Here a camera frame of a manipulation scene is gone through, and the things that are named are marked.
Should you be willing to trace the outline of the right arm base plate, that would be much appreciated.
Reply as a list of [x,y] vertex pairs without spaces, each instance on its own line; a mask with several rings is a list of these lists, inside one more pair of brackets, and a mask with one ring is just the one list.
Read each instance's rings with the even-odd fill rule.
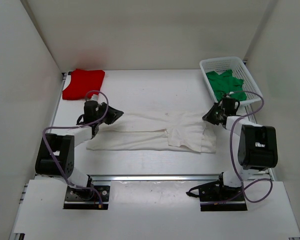
[[240,187],[225,186],[222,178],[190,188],[186,195],[199,198],[201,212],[247,211],[246,200]]

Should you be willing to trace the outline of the red t shirt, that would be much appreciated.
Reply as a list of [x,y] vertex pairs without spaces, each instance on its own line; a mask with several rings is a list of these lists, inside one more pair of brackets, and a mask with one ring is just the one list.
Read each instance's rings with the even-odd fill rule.
[[103,70],[74,70],[69,85],[62,91],[62,99],[81,100],[90,91],[100,91],[105,74]]

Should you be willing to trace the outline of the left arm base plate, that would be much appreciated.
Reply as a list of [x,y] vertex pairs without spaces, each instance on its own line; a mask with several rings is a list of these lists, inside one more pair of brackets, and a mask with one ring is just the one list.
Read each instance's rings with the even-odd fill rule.
[[64,197],[63,209],[65,210],[108,210],[111,185],[110,183],[93,183],[94,189],[101,196],[102,204],[100,204],[99,196],[93,190],[85,190],[67,187]]

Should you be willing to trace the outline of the green t shirt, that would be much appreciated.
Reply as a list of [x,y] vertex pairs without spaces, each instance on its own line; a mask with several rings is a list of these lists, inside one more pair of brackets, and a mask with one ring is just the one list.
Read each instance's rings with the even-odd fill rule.
[[244,80],[234,77],[231,69],[220,74],[210,71],[206,73],[206,76],[217,101],[220,101],[229,92],[236,92],[235,99],[240,102],[247,100],[247,95],[243,92]]

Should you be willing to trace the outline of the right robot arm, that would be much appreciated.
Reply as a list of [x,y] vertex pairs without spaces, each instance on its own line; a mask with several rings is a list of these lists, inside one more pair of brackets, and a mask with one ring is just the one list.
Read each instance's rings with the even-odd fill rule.
[[202,119],[222,125],[230,131],[230,138],[239,136],[237,154],[229,143],[232,169],[222,172],[216,181],[192,187],[186,195],[199,198],[205,205],[225,204],[245,196],[244,181],[251,175],[278,163],[277,135],[273,126],[253,123],[237,114],[240,102],[226,94],[215,103]]

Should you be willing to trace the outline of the white t shirt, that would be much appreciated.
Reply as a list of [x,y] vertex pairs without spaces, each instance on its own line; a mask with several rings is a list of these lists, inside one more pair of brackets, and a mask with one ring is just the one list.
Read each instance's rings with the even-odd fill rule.
[[102,124],[87,142],[91,151],[177,151],[214,154],[217,137],[197,111],[126,112]]

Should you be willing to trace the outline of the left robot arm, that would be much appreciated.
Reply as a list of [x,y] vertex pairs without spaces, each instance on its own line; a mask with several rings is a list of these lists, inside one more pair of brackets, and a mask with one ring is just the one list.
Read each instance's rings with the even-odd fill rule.
[[78,117],[75,127],[69,128],[69,134],[58,135],[47,133],[46,130],[43,132],[35,172],[38,175],[59,178],[83,200],[90,200],[97,195],[97,191],[91,176],[75,167],[75,147],[93,139],[100,125],[112,125],[123,115],[123,111],[109,106],[106,102],[86,101],[83,114]]

